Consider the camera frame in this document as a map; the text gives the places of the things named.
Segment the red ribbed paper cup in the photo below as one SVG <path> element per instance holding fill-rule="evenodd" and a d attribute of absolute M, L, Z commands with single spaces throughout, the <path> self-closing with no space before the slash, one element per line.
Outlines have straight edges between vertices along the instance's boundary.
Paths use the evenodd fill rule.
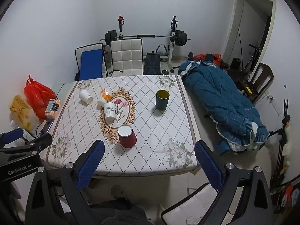
<path fill-rule="evenodd" d="M 128 124 L 123 124 L 118 128 L 118 137 L 121 146 L 124 148 L 132 148 L 137 143 L 137 137 L 133 128 Z"/>

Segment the white floral cup centre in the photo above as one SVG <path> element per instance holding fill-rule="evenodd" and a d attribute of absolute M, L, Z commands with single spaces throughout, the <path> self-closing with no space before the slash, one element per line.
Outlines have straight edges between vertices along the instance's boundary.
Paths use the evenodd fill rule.
<path fill-rule="evenodd" d="M 112 122 L 116 118 L 116 104 L 114 102 L 106 102 L 103 105 L 104 116 L 107 122 Z"/>

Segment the white cup far left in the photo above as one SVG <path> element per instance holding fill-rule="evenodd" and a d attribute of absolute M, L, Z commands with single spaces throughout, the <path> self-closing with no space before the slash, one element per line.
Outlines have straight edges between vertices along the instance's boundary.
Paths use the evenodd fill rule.
<path fill-rule="evenodd" d="M 93 102 L 93 97 L 85 89 L 80 90 L 79 98 L 80 98 L 80 100 L 82 100 L 86 104 L 91 104 Z"/>

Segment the dark green yellow-lined cup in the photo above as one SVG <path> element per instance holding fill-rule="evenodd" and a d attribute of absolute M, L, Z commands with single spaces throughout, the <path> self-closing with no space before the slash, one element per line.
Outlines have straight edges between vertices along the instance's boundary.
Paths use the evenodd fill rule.
<path fill-rule="evenodd" d="M 156 93 L 156 108 L 165 111 L 168 105 L 170 94 L 167 90 L 161 89 Z"/>

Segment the bag of yellow chips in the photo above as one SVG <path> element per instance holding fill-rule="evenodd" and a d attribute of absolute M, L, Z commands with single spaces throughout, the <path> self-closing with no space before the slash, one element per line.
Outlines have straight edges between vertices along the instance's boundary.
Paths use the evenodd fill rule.
<path fill-rule="evenodd" d="M 10 118 L 14 121 L 17 128 L 32 132 L 40 123 L 32 107 L 20 94 L 15 95 L 12 99 L 9 110 L 11 112 Z"/>

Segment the white chair near foreground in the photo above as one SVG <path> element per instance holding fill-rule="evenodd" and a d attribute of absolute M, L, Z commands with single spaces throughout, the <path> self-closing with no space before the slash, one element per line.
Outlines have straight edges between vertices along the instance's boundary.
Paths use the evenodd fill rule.
<path fill-rule="evenodd" d="M 210 183 L 200 188 L 187 188 L 192 191 L 187 197 L 167 209 L 162 209 L 164 224 L 198 224 L 213 204 L 218 192 Z"/>

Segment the blue quilted blanket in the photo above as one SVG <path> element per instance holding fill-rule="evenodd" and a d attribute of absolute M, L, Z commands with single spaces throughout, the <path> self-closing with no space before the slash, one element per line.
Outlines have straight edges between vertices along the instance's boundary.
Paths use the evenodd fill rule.
<path fill-rule="evenodd" d="M 232 151 L 258 151 L 264 146 L 269 131 L 254 104 L 239 92 L 226 72 L 212 62 L 188 60 L 180 65 L 178 74 Z"/>

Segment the red plastic bag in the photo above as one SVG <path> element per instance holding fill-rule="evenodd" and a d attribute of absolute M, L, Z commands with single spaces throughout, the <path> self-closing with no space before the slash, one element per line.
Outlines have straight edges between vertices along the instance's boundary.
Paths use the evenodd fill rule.
<path fill-rule="evenodd" d="M 37 118 L 39 120 L 46 120 L 45 111 L 49 101 L 56 99 L 55 92 L 38 81 L 33 80 L 30 75 L 23 91 L 27 103 L 32 107 Z"/>

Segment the orange box with phone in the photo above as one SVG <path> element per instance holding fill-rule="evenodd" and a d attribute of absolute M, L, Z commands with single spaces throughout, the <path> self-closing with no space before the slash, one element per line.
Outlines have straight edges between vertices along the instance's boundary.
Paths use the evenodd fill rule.
<path fill-rule="evenodd" d="M 46 107 L 45 116 L 49 120 L 54 120 L 60 109 L 61 101 L 57 99 L 51 99 Z"/>

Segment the floral diamond pattern tablecloth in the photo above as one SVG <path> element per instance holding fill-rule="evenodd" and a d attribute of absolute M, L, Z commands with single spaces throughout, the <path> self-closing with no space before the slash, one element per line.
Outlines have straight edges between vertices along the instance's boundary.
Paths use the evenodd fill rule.
<path fill-rule="evenodd" d="M 200 140 L 187 92 L 179 76 L 109 77 L 56 86 L 61 101 L 58 116 L 50 128 L 53 143 L 44 155 L 45 162 L 60 168 L 74 162 L 96 140 L 105 145 L 97 176 L 152 176 L 196 172 L 200 168 L 194 144 Z M 80 90 L 93 97 L 91 104 L 79 98 Z M 98 106 L 102 89 L 112 92 L 115 120 L 107 122 Z M 156 93 L 170 94 L 165 111 L 156 108 Z M 133 128 L 137 143 L 124 148 L 118 128 Z"/>

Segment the dark wooden chair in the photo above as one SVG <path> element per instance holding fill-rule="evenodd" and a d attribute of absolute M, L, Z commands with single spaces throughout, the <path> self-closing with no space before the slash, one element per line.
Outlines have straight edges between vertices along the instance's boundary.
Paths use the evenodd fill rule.
<path fill-rule="evenodd" d="M 273 71 L 267 64 L 259 63 L 253 77 L 246 82 L 244 93 L 252 103 L 264 93 L 274 79 Z"/>

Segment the red bag on floor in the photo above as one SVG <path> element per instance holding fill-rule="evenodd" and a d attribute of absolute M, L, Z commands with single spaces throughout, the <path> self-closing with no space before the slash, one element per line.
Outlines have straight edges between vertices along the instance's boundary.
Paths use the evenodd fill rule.
<path fill-rule="evenodd" d="M 213 64 L 215 64 L 216 66 L 220 67 L 221 66 L 221 55 L 220 54 L 199 54 L 199 55 L 195 55 L 193 56 L 193 60 L 203 60 L 204 62 L 212 62 Z"/>

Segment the white padded chair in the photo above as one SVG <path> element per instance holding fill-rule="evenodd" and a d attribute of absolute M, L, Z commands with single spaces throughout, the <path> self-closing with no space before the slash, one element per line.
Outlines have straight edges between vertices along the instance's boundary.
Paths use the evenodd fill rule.
<path fill-rule="evenodd" d="M 111 42 L 111 77 L 143 74 L 142 39 L 123 39 Z"/>

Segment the white weight bench rack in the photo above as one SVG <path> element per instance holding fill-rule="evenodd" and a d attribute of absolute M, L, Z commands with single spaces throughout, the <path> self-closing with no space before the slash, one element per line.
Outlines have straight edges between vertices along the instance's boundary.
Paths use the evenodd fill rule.
<path fill-rule="evenodd" d="M 117 33 L 117 35 L 123 36 L 122 29 L 123 29 L 123 25 L 125 22 L 124 22 L 124 18 L 122 17 L 122 15 L 119 16 L 118 23 L 119 23 L 119 32 Z M 177 28 L 177 20 L 176 20 L 176 16 L 173 16 L 173 19 L 171 20 L 171 25 L 170 25 L 170 36 L 174 36 L 176 28 Z M 175 45 L 175 43 L 169 39 L 167 50 L 166 50 L 167 55 L 163 59 L 167 62 L 167 66 L 171 73 L 174 72 L 174 67 L 171 64 L 174 45 Z"/>

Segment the barbell with black weights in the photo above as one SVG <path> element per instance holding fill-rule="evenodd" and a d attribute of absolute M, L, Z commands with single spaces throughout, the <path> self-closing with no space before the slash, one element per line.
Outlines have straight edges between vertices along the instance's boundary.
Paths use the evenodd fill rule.
<path fill-rule="evenodd" d="M 172 42 L 175 43 L 177 46 L 184 46 L 186 45 L 188 40 L 187 34 L 184 31 L 177 30 L 175 31 L 174 36 L 162 36 L 162 35 L 155 35 L 155 34 L 138 34 L 138 35 L 129 35 L 129 36 L 118 36 L 116 30 L 108 31 L 105 34 L 105 38 L 100 39 L 100 41 L 105 41 L 107 45 L 111 45 L 112 41 L 121 40 L 121 39 L 129 39 L 129 38 L 169 38 Z"/>

